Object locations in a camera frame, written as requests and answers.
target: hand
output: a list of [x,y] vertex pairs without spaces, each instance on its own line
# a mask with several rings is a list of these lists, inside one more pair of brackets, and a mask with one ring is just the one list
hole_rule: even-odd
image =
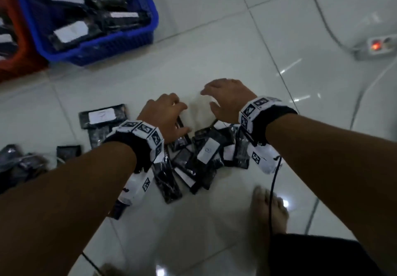
[[164,138],[164,143],[170,143],[186,135],[191,131],[190,128],[176,128],[176,119],[187,109],[185,103],[179,102],[179,97],[175,93],[163,94],[154,101],[149,99],[138,116],[142,120],[160,129]]
[[239,123],[241,109],[247,102],[257,98],[255,93],[236,79],[216,79],[206,84],[200,94],[216,99],[219,106],[211,102],[211,111],[216,119],[228,123]]

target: blue plastic crate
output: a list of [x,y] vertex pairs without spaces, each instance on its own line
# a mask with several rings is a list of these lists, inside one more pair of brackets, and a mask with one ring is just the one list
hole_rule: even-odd
[[149,13],[151,23],[139,29],[120,31],[83,42],[78,47],[57,52],[48,39],[60,26],[56,20],[62,17],[61,8],[48,6],[38,0],[19,0],[24,17],[32,33],[37,51],[52,62],[67,61],[85,66],[104,58],[153,43],[153,32],[158,25],[158,13],[153,0],[133,0],[129,10],[142,9]]

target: red plastic crate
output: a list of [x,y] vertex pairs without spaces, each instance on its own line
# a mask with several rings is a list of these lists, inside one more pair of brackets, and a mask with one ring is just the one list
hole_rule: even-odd
[[18,1],[0,0],[0,9],[8,14],[18,37],[17,53],[7,60],[0,61],[0,82],[46,68],[48,61],[37,53]]

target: forearm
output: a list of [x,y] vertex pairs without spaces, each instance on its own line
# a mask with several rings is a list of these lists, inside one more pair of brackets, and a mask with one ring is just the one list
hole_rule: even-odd
[[294,114],[266,138],[367,250],[396,255],[396,143]]
[[2,270],[17,275],[29,267],[32,274],[67,275],[135,165],[130,147],[106,143],[2,194]]

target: extension socket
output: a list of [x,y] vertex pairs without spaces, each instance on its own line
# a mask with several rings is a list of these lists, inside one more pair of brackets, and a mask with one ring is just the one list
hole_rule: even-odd
[[373,60],[397,55],[397,34],[371,37],[355,47],[356,60]]

